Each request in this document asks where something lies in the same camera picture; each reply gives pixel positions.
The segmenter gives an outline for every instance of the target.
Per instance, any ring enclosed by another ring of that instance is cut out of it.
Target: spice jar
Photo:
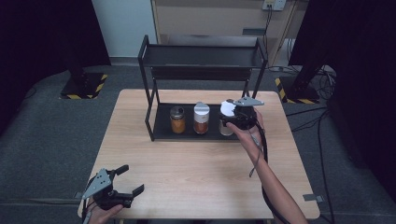
[[[171,126],[174,133],[184,133],[186,130],[186,119],[184,109],[181,106],[174,106],[171,109]]]
[[[235,109],[235,105],[231,104],[227,101],[223,101],[221,103],[220,113],[227,116],[227,117],[234,117],[233,110]],[[219,123],[219,131],[222,135],[229,136],[233,134],[233,131],[229,129],[227,126],[223,125],[223,122],[220,121]]]
[[[194,107],[194,130],[196,133],[206,133],[209,129],[208,105],[198,102]]]

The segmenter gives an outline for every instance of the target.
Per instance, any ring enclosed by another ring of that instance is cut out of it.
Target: black curtain
[[[0,133],[37,81],[99,64],[110,61],[91,0],[1,0]]]
[[[311,0],[290,64],[304,65],[320,34],[331,32],[332,38],[320,45],[326,49],[321,60],[337,75],[332,117],[349,152],[360,153],[396,202],[394,8],[393,1]],[[335,29],[329,31],[326,19],[331,16],[336,16]]]

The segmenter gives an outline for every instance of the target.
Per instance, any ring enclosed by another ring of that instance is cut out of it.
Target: human hand
[[[122,204],[118,204],[108,210],[103,210],[96,203],[92,203],[88,207],[88,211],[91,211],[89,224],[106,224],[107,221],[111,217],[114,217],[122,208]]]
[[[264,129],[262,114],[256,108],[254,108],[254,111],[256,112],[257,115],[257,121],[259,122],[260,126],[262,126],[262,128]],[[256,143],[252,139],[252,135],[254,136],[254,138],[257,139],[257,141],[260,144],[262,143],[262,138],[260,136],[259,128],[257,126],[254,126],[250,130],[240,130],[231,122],[226,123],[226,125],[230,130],[232,130],[236,134],[239,141],[241,142],[242,147],[245,150],[251,150],[252,148],[257,148]]]

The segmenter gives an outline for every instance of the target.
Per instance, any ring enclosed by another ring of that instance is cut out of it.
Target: wall outlet
[[[285,7],[286,0],[264,0],[262,4],[262,10],[281,11]]]
[[[275,0],[264,0],[262,4],[262,10],[269,10],[270,7],[274,8]]]

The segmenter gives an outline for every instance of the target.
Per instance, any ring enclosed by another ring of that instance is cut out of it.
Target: white wall
[[[150,0],[92,0],[109,57],[137,57],[143,36],[157,43]]]

